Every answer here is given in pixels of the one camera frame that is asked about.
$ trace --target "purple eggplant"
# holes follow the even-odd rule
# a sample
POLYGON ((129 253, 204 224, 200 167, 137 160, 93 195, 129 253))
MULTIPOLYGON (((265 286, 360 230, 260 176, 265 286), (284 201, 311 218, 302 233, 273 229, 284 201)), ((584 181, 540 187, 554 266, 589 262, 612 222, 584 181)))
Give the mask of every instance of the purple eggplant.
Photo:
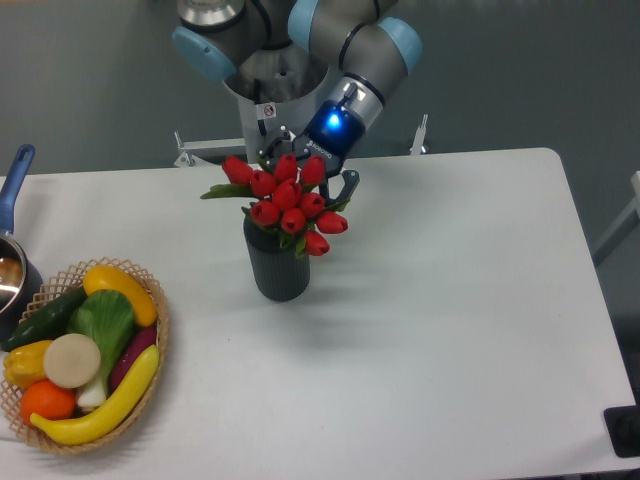
POLYGON ((125 350, 116 366, 111 370, 111 376, 109 378, 109 385, 111 387, 111 391, 113 392, 120 382, 124 379, 124 376, 127 374, 133 362, 136 361, 136 358, 140 356, 142 352, 144 352, 147 347, 156 344, 156 327, 146 327, 140 330, 131 340, 131 343, 125 350))

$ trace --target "bok choy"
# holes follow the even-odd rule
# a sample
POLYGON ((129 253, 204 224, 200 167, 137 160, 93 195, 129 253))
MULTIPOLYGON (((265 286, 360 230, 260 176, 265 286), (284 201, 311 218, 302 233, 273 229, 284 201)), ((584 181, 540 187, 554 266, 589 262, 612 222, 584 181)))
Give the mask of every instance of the bok choy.
POLYGON ((111 370, 127 348, 135 329, 135 313, 127 297, 115 290, 99 290, 91 294, 74 312, 68 333, 91 338, 100 350, 100 370, 78 390, 78 406, 91 411, 108 397, 111 370))

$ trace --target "red tulip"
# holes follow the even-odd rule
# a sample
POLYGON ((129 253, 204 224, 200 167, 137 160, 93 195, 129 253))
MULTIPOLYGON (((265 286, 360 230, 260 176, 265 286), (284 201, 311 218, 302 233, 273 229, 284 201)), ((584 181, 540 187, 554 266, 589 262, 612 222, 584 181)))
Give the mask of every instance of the red tulip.
POLYGON ((307 218, 314 218, 324 210, 324 197, 319 193, 303 193, 298 206, 307 218))
POLYGON ((324 160, 320 155, 311 155, 300 171, 300 182, 304 185, 318 185, 324 181, 324 160))
POLYGON ((295 181, 298 178, 298 162, 296 161, 296 156, 293 154, 281 156, 273 171, 273 175, 279 184, 288 178, 295 181))
POLYGON ((273 204, 283 212, 295 207, 302 196, 302 185, 288 178, 273 191, 273 204))
POLYGON ((280 210, 268 200, 257 202, 251 207, 250 215, 254 222, 263 227, 275 225, 280 220, 280 210))
POLYGON ((255 170, 251 175, 251 191, 256 197, 271 195, 276 189, 276 178, 270 173, 255 170))
POLYGON ((307 217, 299 208, 291 208, 282 214, 280 225, 282 229, 291 234, 296 234, 307 224, 307 217))
POLYGON ((238 185, 249 185, 253 168, 240 160, 238 157, 228 156, 222 162, 222 170, 227 174, 229 181, 238 185))
POLYGON ((342 233, 349 228, 346 218, 330 211, 322 212, 316 220, 316 225, 322 233, 342 233))
POLYGON ((331 248, 324 237, 313 230, 305 232, 304 238, 307 241, 304 251, 309 255, 319 257, 327 253, 331 248))

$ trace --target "gray floor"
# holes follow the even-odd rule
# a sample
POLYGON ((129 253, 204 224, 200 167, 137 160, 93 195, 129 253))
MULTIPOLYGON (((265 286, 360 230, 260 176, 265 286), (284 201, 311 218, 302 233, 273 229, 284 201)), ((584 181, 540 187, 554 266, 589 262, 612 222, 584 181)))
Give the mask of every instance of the gray floor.
MULTIPOLYGON (((593 245, 640 170, 640 2, 405 0, 425 44, 357 151, 402 153, 423 113, 434 153, 545 146, 593 245)), ((241 136, 234 100, 185 67, 174 0, 0 2, 0 174, 168 167, 172 136, 241 136)), ((599 268, 626 353, 640 351, 640 229, 599 268)))

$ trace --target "banana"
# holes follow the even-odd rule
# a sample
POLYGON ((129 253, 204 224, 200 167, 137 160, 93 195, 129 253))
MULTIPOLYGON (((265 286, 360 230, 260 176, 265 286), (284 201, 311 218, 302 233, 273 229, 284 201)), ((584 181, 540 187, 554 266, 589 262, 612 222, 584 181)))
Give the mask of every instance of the banana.
POLYGON ((47 420, 32 413, 31 423, 62 445, 92 442, 113 431, 131 413, 151 383, 160 352, 151 345, 133 362, 122 383, 96 410, 80 418, 47 420))

